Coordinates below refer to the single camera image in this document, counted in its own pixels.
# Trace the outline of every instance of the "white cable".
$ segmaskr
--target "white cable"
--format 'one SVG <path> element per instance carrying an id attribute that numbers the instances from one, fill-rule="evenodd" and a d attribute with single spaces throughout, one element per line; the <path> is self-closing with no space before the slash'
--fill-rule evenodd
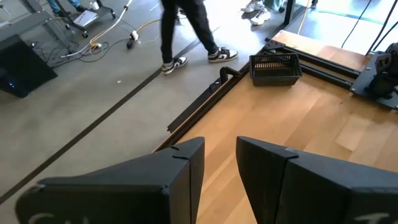
<path id="1" fill-rule="evenodd" d="M 71 56 L 75 56 L 76 54 L 80 54 L 82 51 L 84 51 L 88 46 L 90 46 L 90 44 L 87 44 L 85 47 L 83 47 L 81 50 L 79 50 L 78 52 L 75 52 L 73 54 L 68 54 L 68 55 L 64 55 L 61 56 L 60 58 L 66 58 L 66 57 L 71 57 Z"/>
<path id="2" fill-rule="evenodd" d="M 131 3 L 132 3 L 132 0 L 129 0 L 129 1 L 127 2 L 127 4 L 124 6 L 124 9 L 123 9 L 122 13 L 121 13 L 120 16 L 119 16 L 119 19 L 117 19 L 117 21 L 116 21 L 110 28 L 106 29 L 105 31 L 102 31 L 102 34 L 100 34 L 100 35 L 98 35 L 98 36 L 92 38 L 92 39 L 90 40 L 90 43 L 88 43 L 86 46 L 84 46 L 84 47 L 83 47 L 81 50 L 79 50 L 78 52 L 75 52 L 75 53 L 73 53 L 73 54 L 64 55 L 64 56 L 61 56 L 60 58 L 71 57 L 71 56 L 75 56 L 76 54 L 80 54 L 80 53 L 81 53 L 82 51 L 84 51 L 87 47 L 90 47 L 90 52 L 91 52 L 91 45 L 94 44 L 94 41 L 98 40 L 100 37 L 102 37 L 104 34 L 106 34 L 108 31 L 110 31 L 113 27 L 115 27 L 115 26 L 121 21 L 121 19 L 122 19 L 124 13 L 126 13 L 128 7 L 129 7 L 129 5 L 130 5 Z"/>

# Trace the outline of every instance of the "black metal frame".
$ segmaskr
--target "black metal frame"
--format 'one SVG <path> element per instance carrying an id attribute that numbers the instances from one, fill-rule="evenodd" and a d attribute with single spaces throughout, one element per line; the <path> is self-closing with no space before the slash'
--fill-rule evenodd
<path id="1" fill-rule="evenodd" d="M 0 32 L 0 41 L 13 35 L 19 35 L 35 26 L 43 25 L 44 29 L 53 34 L 64 46 L 69 45 L 67 36 L 36 0 L 20 0 L 21 4 L 31 15 L 3 27 Z"/>
<path id="2" fill-rule="evenodd" d="M 292 17 L 296 0 L 288 0 L 286 4 L 285 25 L 289 25 L 295 18 Z"/>
<path id="3" fill-rule="evenodd" d="M 306 74 L 320 78 L 326 82 L 330 82 L 334 85 L 342 87 L 352 93 L 375 101 L 383 106 L 390 109 L 398 110 L 398 95 L 394 93 L 394 97 L 391 99 L 384 98 L 373 98 L 366 91 L 370 80 L 374 76 L 376 70 L 375 61 L 377 57 L 373 57 L 368 63 L 365 69 L 360 72 L 355 69 L 340 65 L 338 63 L 325 60 L 323 58 L 302 52 L 297 49 L 285 46 L 284 44 L 266 39 L 267 44 L 258 53 L 262 55 L 277 54 L 278 53 L 295 53 L 298 55 L 301 61 L 309 62 L 313 65 L 325 68 L 326 70 L 319 70 L 315 67 L 309 66 L 306 63 L 300 63 L 302 71 Z M 344 78 L 332 75 L 327 71 L 332 71 L 344 75 L 355 82 L 345 80 Z M 176 120 L 168 126 L 172 135 L 160 145 L 156 151 L 169 147 L 176 144 L 180 138 L 185 135 L 196 122 L 198 122 L 214 105 L 217 104 L 227 92 L 232 89 L 244 76 L 249 72 L 249 64 L 247 63 L 240 71 L 235 71 L 232 68 L 223 67 L 220 70 L 220 77 L 210 85 L 210 87 L 195 100 Z"/>
<path id="4" fill-rule="evenodd" d="M 98 18 L 97 18 L 97 19 L 99 19 L 100 17 L 104 16 L 104 15 L 107 14 L 107 13 L 111 13 L 113 19 L 116 18 L 116 14 L 115 14 L 115 12 L 113 11 L 113 9 L 111 9 L 110 7 L 104 6 L 104 5 L 102 4 L 101 0 L 95 0 L 95 1 L 98 3 L 98 6 L 99 6 L 99 9 L 98 9 L 98 10 L 93 11 L 93 12 L 95 12 L 95 13 L 98 14 Z M 55 2 L 58 4 L 60 10 L 61 10 L 65 15 L 67 15 L 66 10 L 63 8 L 63 6 L 62 6 L 61 3 L 59 2 L 59 0 L 55 0 Z M 72 26 L 72 27 L 74 27 L 74 28 L 76 28 L 76 29 L 81 30 L 81 31 L 82 31 L 82 35 L 83 35 L 84 38 L 87 38 L 87 37 L 88 37 L 88 35 L 87 35 L 87 30 L 85 29 L 86 26 L 83 27 L 83 26 L 79 26 L 78 24 L 75 24 L 74 21 L 72 20 L 72 18 L 71 18 L 70 16 L 66 16 L 65 18 L 62 18 L 62 20 L 63 20 L 64 23 L 65 23 L 65 28 L 66 28 L 66 29 L 70 29 L 69 26 Z"/>

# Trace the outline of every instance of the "plug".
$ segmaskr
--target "plug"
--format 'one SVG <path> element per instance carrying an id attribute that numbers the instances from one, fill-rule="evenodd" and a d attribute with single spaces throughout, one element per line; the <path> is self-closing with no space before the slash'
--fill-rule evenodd
<path id="1" fill-rule="evenodd" d="M 131 38 L 132 38 L 132 40 L 135 40 L 135 41 L 138 40 L 139 35 L 138 35 L 138 33 L 137 33 L 136 30 L 134 30 L 134 31 L 131 33 Z"/>

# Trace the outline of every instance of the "black and white sneaker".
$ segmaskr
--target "black and white sneaker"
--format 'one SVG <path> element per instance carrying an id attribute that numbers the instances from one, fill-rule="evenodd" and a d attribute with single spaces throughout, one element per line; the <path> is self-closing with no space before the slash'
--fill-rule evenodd
<path id="1" fill-rule="evenodd" d="M 68 16 L 71 16 L 72 13 L 71 13 L 71 12 L 63 13 L 63 11 L 58 11 L 58 12 L 55 12 L 54 15 L 55 15 L 56 17 L 66 18 L 66 17 L 68 17 Z"/>
<path id="2" fill-rule="evenodd" d="M 164 63 L 162 65 L 162 71 L 164 75 L 169 75 L 172 73 L 175 69 L 180 68 L 187 64 L 188 59 L 186 57 L 180 57 L 180 58 L 175 58 L 173 59 L 172 62 L 170 63 Z"/>
<path id="3" fill-rule="evenodd" d="M 236 59 L 238 57 L 238 52 L 235 50 L 228 50 L 225 47 L 220 47 L 217 53 L 213 55 L 208 54 L 207 57 L 210 63 L 227 62 Z"/>

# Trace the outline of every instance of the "black machine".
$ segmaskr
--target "black machine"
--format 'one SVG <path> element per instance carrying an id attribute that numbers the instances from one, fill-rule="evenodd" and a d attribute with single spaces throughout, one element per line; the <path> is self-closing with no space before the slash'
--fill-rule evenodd
<path id="1" fill-rule="evenodd" d="M 339 73 L 350 79 L 337 77 L 324 70 L 301 63 L 304 73 L 321 78 L 327 82 L 345 88 L 355 95 L 375 101 L 390 109 L 398 110 L 398 43 L 391 44 L 385 52 L 376 52 L 362 72 L 348 68 L 329 60 L 285 46 L 284 44 L 266 39 L 261 54 L 297 54 L 300 60 L 318 65 L 332 72 Z"/>
<path id="2" fill-rule="evenodd" d="M 18 35 L 0 42 L 0 90 L 23 98 L 56 77 Z"/>
<path id="3" fill-rule="evenodd" d="M 398 174 L 238 137 L 236 160 L 257 223 L 396 223 Z"/>
<path id="4" fill-rule="evenodd" d="M 23 224 L 194 224 L 205 139 L 77 176 L 41 180 L 17 201 Z"/>

